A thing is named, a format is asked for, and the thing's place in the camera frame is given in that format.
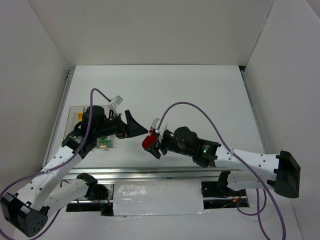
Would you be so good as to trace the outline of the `yellow red lego stack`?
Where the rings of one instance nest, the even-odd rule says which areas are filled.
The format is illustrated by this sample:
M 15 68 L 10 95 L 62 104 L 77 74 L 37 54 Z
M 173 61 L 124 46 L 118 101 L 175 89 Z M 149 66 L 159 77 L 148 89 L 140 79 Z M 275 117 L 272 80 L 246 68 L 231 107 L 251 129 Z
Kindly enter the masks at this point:
M 148 135 L 142 142 L 144 149 L 149 149 L 157 141 L 157 136 L 154 134 Z

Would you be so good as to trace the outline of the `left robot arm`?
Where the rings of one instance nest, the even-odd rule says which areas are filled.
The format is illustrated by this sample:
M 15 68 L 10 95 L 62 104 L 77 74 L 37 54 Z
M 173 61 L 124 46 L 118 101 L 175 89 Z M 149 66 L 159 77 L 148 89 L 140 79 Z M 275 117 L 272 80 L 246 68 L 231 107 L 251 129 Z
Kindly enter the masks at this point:
M 96 199 L 106 188 L 92 175 L 81 173 L 62 188 L 55 189 L 67 173 L 79 164 L 97 146 L 102 137 L 133 138 L 148 133 L 125 111 L 126 122 L 120 114 L 105 115 L 103 107 L 88 107 L 78 122 L 62 141 L 61 147 L 42 171 L 15 194 L 6 192 L 0 199 L 6 221 L 27 237 L 37 235 L 48 218 L 70 202 L 79 199 Z

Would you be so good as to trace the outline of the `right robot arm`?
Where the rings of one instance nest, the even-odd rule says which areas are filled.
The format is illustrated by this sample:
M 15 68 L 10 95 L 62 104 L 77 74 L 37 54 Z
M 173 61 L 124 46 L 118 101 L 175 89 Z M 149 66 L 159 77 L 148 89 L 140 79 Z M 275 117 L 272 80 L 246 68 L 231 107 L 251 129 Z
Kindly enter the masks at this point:
M 218 186 L 223 190 L 267 187 L 285 198 L 299 197 L 301 166 L 288 151 L 264 154 L 227 149 L 218 142 L 199 138 L 186 126 L 174 132 L 152 130 L 142 147 L 157 159 L 172 152 L 191 157 L 203 168 L 223 168 L 218 179 Z

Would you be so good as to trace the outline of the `green yellow striped lego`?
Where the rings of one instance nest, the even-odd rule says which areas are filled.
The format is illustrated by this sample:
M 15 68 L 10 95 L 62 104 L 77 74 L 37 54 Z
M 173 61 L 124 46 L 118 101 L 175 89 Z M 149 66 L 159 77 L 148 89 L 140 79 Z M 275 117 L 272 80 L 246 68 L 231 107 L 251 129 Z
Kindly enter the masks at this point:
M 81 122 L 83 120 L 83 112 L 78 113 L 78 121 Z

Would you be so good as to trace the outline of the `green lego piece separated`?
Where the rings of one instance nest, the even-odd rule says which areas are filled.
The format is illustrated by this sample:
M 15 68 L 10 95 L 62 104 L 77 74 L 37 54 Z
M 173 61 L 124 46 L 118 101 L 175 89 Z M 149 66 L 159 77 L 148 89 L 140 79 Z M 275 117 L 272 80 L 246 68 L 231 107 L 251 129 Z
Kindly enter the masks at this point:
M 108 137 L 102 137 L 99 139 L 99 147 L 100 148 L 109 148 L 112 147 L 112 141 Z

